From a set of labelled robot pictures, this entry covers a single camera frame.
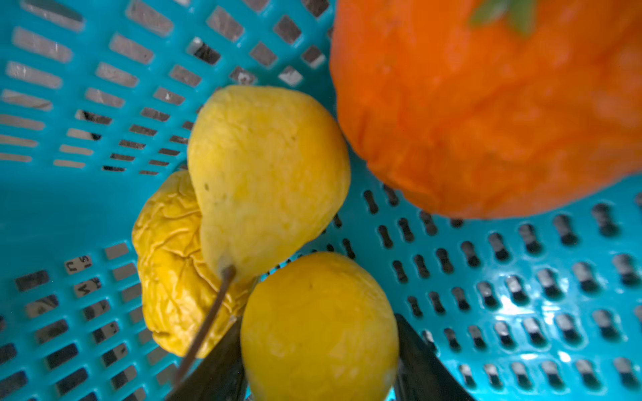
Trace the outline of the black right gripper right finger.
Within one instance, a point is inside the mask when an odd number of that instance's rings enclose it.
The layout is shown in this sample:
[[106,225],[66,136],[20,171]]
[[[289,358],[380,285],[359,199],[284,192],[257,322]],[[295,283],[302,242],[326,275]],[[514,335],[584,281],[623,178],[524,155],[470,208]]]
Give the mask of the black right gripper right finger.
[[400,365],[395,382],[397,400],[468,400],[473,397],[451,375],[411,324],[395,314]]

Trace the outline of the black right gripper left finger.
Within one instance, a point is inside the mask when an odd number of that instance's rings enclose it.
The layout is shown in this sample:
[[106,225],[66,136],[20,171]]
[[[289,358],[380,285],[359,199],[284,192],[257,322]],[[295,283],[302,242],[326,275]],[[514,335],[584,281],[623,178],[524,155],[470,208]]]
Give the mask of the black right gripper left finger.
[[230,327],[212,352],[170,392],[170,401],[237,401],[247,399],[247,379],[242,364],[242,322]]

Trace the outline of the yellow round lemon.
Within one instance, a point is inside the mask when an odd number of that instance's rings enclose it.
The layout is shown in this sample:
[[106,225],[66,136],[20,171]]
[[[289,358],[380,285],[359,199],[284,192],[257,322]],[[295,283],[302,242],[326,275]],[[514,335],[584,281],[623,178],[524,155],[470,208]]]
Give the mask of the yellow round lemon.
[[255,287],[241,349],[257,400],[385,400],[400,354],[386,294],[333,252],[300,257]]

